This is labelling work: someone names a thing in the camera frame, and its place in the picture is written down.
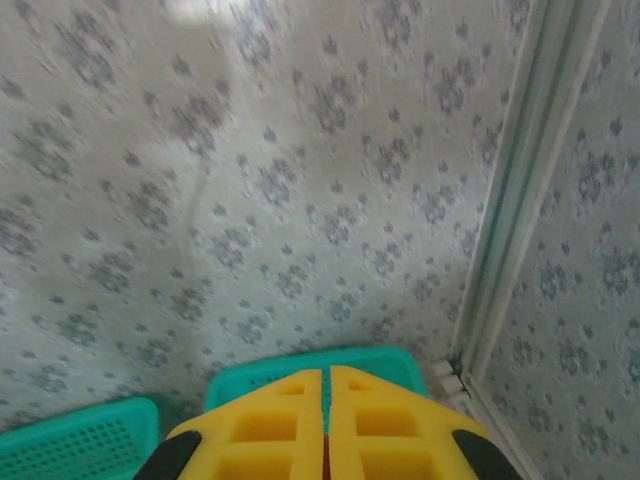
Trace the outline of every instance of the wall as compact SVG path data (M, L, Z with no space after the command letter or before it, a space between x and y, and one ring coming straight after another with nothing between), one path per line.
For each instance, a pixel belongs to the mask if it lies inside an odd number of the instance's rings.
M639 32L614 2L485 379L548 479L637 478Z
M442 359L529 1L0 4L0 423Z

